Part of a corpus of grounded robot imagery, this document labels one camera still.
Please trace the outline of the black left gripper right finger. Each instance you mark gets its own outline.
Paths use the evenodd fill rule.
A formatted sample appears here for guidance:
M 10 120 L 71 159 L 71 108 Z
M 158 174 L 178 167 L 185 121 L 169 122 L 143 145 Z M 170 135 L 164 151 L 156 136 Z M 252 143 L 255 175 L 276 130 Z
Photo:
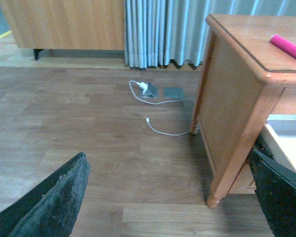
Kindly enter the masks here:
M 258 150 L 250 152 L 256 195 L 272 233 L 296 237 L 296 173 Z

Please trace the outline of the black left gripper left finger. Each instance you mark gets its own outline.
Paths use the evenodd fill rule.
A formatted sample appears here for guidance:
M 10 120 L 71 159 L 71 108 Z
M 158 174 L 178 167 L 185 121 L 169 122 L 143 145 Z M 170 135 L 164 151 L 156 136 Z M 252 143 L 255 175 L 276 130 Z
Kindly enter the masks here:
M 0 212 L 0 237 L 68 237 L 83 202 L 90 163 L 81 152 Z

